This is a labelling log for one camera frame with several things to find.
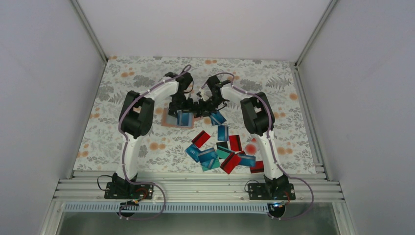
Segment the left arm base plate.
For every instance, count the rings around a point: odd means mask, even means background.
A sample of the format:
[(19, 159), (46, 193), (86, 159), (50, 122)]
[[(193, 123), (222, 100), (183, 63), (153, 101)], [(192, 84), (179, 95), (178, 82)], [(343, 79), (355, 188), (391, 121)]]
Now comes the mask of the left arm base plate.
[(118, 184), (108, 182), (106, 185), (105, 199), (146, 199), (153, 197), (154, 186), (149, 184), (132, 185), (129, 183)]

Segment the blue striped card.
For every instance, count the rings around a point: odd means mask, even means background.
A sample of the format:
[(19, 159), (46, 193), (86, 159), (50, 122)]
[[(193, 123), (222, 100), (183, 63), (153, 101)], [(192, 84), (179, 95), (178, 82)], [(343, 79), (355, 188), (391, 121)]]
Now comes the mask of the blue striped card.
[(203, 150), (198, 154), (200, 163), (210, 162), (211, 160), (217, 159), (217, 157), (216, 149), (213, 147)]

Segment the tan leather card holder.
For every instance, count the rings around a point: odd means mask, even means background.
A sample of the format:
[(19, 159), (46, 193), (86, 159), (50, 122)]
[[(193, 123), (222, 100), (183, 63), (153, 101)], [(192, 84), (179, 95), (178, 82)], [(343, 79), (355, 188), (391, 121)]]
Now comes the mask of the tan leather card holder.
[(191, 113), (180, 114), (179, 117), (173, 117), (168, 114), (168, 109), (164, 108), (161, 118), (161, 126), (181, 129), (192, 129), (195, 126), (195, 122), (200, 118), (195, 118)]

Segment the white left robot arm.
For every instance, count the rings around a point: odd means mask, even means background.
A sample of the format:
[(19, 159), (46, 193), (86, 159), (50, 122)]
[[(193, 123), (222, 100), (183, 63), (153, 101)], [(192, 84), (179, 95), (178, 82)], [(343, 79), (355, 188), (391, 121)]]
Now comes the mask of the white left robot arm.
[(153, 124), (155, 105), (171, 97), (168, 114), (182, 121), (183, 115), (193, 116), (195, 105), (186, 96), (187, 88), (193, 83), (189, 72), (180, 74), (169, 72), (155, 86), (141, 92), (129, 91), (124, 100), (119, 117), (118, 130), (124, 136), (120, 165), (112, 176), (112, 183), (123, 198), (136, 193), (137, 167), (134, 157), (138, 156), (143, 138)]

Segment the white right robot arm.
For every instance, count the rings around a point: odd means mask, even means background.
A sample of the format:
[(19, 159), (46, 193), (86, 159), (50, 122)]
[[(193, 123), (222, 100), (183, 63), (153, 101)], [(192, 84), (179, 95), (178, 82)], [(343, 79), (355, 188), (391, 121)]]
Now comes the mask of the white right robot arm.
[(203, 87), (208, 86), (211, 96), (207, 100), (199, 99), (196, 103), (196, 118), (209, 117), (217, 113), (224, 102), (240, 106), (245, 129), (259, 144), (264, 163), (265, 193), (270, 199), (278, 199), (288, 185), (287, 174), (279, 165), (277, 147), (274, 139), (274, 122), (271, 106), (263, 92), (251, 93), (233, 84), (232, 81), (220, 81), (218, 75), (207, 79), (198, 96), (202, 96)]

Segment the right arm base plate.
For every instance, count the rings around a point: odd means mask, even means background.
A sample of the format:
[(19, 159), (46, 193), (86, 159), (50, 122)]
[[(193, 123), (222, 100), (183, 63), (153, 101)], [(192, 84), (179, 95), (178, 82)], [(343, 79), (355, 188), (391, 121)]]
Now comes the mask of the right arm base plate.
[(248, 183), (247, 191), (250, 200), (296, 200), (293, 184), (271, 190), (265, 183)]

